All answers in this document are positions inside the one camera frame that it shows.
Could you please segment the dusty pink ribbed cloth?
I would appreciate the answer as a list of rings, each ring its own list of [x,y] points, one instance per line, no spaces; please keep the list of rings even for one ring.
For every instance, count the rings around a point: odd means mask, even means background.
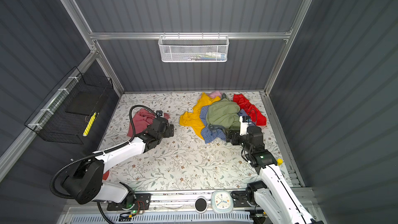
[[[157,117],[162,116],[151,113],[149,110],[144,108],[135,113],[135,115],[130,119],[129,131],[127,133],[130,141],[143,133],[148,134],[149,126]]]

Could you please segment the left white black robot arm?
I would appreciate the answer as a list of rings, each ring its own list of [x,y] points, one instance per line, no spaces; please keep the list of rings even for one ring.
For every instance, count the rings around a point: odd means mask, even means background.
[[[132,140],[107,150],[96,151],[93,158],[70,166],[62,188],[79,204],[91,201],[122,203],[134,194],[129,186],[108,182],[104,175],[114,166],[156,148],[164,138],[174,136],[174,125],[163,117],[156,117],[143,132]]]

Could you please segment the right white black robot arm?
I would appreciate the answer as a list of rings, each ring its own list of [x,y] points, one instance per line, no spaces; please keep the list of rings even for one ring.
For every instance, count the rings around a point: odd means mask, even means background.
[[[247,201],[263,209],[273,224],[322,224],[299,201],[271,152],[265,149],[260,127],[248,126],[243,135],[227,133],[227,142],[242,147],[241,156],[260,176],[246,188]]]

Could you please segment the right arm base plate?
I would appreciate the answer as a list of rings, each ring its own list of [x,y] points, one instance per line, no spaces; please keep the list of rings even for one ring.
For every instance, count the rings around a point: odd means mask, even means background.
[[[231,197],[233,199],[233,205],[237,207],[255,207],[257,204],[255,202],[254,193],[250,190],[235,190],[231,192]]]

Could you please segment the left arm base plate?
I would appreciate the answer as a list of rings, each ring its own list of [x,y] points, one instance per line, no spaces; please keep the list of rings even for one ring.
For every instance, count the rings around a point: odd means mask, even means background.
[[[145,211],[149,209],[152,194],[129,194],[121,203],[111,202],[107,211]]]

